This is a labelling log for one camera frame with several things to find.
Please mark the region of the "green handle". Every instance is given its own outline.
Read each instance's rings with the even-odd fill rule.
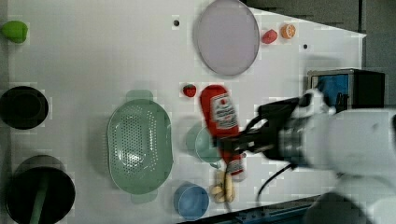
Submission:
[[[132,90],[126,93],[126,100],[130,102],[132,100],[153,100],[151,91],[147,90]]]

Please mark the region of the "white table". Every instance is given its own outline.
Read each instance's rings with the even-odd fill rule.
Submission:
[[[172,194],[182,181],[208,188],[215,169],[186,152],[187,130],[201,119],[197,98],[180,94],[182,83],[201,90],[208,83],[224,84],[233,97],[239,122],[254,118],[258,105],[300,95],[311,69],[361,68],[363,35],[317,23],[251,9],[263,30],[293,23],[297,35],[261,45],[255,63],[244,74],[224,78],[200,60],[192,28],[211,1],[198,0],[14,0],[8,18],[28,24],[25,44],[9,45],[10,87],[29,85],[48,97],[50,112],[39,127],[11,130],[13,169],[37,154],[61,160],[73,177],[77,198],[61,223],[176,223]],[[179,19],[180,26],[173,27]],[[118,189],[107,170],[106,125],[125,93],[148,89],[172,122],[174,165],[151,203],[133,204]],[[236,184],[234,211],[255,207],[261,184],[285,162],[248,155],[247,179]],[[262,205],[327,192],[332,172],[298,169],[286,172],[262,195]],[[205,217],[224,214],[223,204],[211,203]]]

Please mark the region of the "blue cup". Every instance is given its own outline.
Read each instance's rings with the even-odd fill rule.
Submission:
[[[187,182],[175,192],[174,207],[188,221],[202,217],[209,206],[209,196],[205,189]]]

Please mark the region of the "black cup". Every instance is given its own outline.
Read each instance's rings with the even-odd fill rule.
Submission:
[[[48,113],[46,97],[31,87],[12,88],[0,98],[0,118],[15,129],[32,129],[42,123]]]
[[[39,215],[33,217],[39,224],[54,224],[71,210],[76,198],[75,186],[56,159],[49,156],[30,158],[15,173],[7,184],[6,206],[17,223],[29,224],[33,216]]]

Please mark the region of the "plastic toy food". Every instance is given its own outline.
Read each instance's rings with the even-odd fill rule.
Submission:
[[[272,42],[276,41],[276,39],[277,39],[277,32],[275,30],[270,30],[266,32],[262,37],[262,43],[271,44]]]
[[[280,30],[282,37],[285,39],[292,39],[296,34],[296,28],[291,24],[286,24]]]

